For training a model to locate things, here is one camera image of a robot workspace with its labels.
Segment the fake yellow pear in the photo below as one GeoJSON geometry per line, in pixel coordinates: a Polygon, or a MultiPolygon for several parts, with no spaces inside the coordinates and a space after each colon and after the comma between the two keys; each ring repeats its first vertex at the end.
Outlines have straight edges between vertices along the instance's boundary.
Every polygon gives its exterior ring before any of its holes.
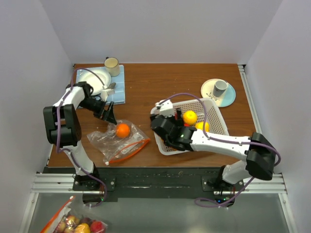
{"type": "Polygon", "coordinates": [[[203,126],[205,127],[205,131],[209,132],[209,124],[207,122],[198,122],[195,124],[196,129],[203,130],[203,126]]]}

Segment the clear zip top bag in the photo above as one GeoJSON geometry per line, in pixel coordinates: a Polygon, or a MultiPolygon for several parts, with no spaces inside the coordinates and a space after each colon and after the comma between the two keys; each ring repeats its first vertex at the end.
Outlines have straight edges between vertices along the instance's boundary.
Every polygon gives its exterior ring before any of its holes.
{"type": "Polygon", "coordinates": [[[107,166],[133,157],[150,142],[150,138],[128,120],[118,120],[116,125],[109,123],[105,132],[94,131],[87,138],[103,154],[103,162],[107,166]],[[131,133],[126,138],[116,136],[116,126],[120,123],[126,123],[131,128],[131,133]]]}

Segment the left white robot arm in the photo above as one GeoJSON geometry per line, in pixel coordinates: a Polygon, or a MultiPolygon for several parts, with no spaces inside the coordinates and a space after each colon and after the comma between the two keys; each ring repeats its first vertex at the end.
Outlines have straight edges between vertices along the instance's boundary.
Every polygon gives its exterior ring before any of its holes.
{"type": "Polygon", "coordinates": [[[76,109],[81,106],[90,110],[94,117],[117,124],[113,112],[114,102],[107,109],[106,97],[93,98],[93,87],[87,82],[69,84],[65,94],[52,106],[43,109],[47,139],[56,146],[56,152],[64,152],[75,168],[75,183],[89,190],[103,186],[94,162],[88,157],[82,145],[82,129],[76,109]]]}

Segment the fake yellow lemon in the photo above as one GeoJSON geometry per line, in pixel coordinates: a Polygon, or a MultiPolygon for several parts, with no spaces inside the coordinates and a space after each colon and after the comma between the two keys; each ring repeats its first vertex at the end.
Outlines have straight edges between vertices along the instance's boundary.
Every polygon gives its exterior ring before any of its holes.
{"type": "Polygon", "coordinates": [[[186,111],[183,114],[183,121],[187,125],[193,125],[197,122],[198,116],[194,111],[186,111]]]}

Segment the fake orange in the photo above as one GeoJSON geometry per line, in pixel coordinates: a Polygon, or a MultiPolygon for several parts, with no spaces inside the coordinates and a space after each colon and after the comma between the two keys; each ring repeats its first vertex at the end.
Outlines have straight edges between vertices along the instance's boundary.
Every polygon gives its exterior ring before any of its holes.
{"type": "Polygon", "coordinates": [[[116,126],[116,136],[119,138],[126,138],[130,135],[131,128],[126,123],[120,123],[116,126]]]}

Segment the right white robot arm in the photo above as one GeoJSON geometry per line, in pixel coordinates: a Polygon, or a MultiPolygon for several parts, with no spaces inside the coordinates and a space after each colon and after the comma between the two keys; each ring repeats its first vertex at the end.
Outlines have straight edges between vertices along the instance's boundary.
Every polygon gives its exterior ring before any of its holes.
{"type": "Polygon", "coordinates": [[[222,166],[218,176],[208,181],[214,189],[227,191],[246,178],[270,181],[273,178],[275,162],[278,161],[276,149],[260,133],[247,136],[229,136],[206,133],[195,127],[182,125],[175,114],[164,116],[151,113],[151,129],[163,143],[177,151],[206,151],[227,155],[237,162],[222,166]]]}

